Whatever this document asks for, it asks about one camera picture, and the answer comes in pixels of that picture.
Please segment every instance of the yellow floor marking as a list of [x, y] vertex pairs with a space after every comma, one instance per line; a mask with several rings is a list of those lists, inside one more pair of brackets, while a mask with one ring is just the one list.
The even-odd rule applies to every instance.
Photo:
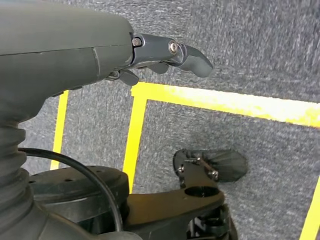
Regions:
[[300, 240], [315, 240], [320, 227], [320, 177], [314, 191], [313, 198], [306, 215]]
[[143, 131], [143, 119], [147, 100], [141, 97], [134, 97], [129, 129], [128, 132], [127, 147], [125, 149], [123, 172], [128, 174], [129, 190], [132, 193], [136, 172], [137, 159], [138, 158], [139, 144]]
[[[63, 129], [65, 127], [66, 113], [67, 111], [69, 90], [64, 91], [59, 97], [57, 106], [57, 123], [55, 124], [54, 140], [53, 142], [53, 151], [60, 153], [63, 145]], [[59, 162], [51, 160], [50, 170], [59, 168]]]
[[320, 103], [140, 82], [134, 97], [320, 128]]
[[[320, 128], [320, 103], [279, 99], [180, 86], [139, 82], [132, 87], [134, 97], [128, 137], [124, 171], [129, 173], [130, 192], [134, 179], [139, 145], [147, 100], [204, 108]], [[318, 182], [300, 240], [314, 240], [319, 229], [320, 183]]]

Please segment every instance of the gray robotic arm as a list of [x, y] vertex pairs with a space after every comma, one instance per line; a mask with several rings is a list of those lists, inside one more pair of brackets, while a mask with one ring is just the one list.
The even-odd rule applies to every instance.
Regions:
[[[158, 74], [169, 66], [207, 77], [212, 65], [201, 52], [167, 37], [134, 33], [125, 18], [34, 0], [0, 0], [0, 239], [89, 240], [88, 234], [33, 201], [20, 122], [66, 90], [103, 79], [128, 85], [133, 68]], [[123, 233], [108, 239], [139, 239]]]

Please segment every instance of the metal bolt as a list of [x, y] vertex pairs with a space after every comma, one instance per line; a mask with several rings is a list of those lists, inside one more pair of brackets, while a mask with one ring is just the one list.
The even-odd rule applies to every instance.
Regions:
[[135, 37], [135, 38], [132, 39], [132, 45], [134, 47], [139, 47], [139, 46], [141, 46], [142, 44], [143, 44], [143, 42], [139, 37]]
[[185, 168], [183, 167], [183, 165], [180, 166], [177, 171], [180, 174], [183, 174], [185, 171]]
[[210, 171], [208, 174], [209, 174], [210, 176], [211, 176], [211, 177], [212, 177], [214, 181], [218, 180], [219, 172], [218, 172], [218, 171], [217, 171], [217, 170], [212, 170], [212, 171]]
[[170, 53], [174, 55], [178, 51], [178, 45], [177, 44], [177, 42], [171, 40], [168, 44], [168, 49]]

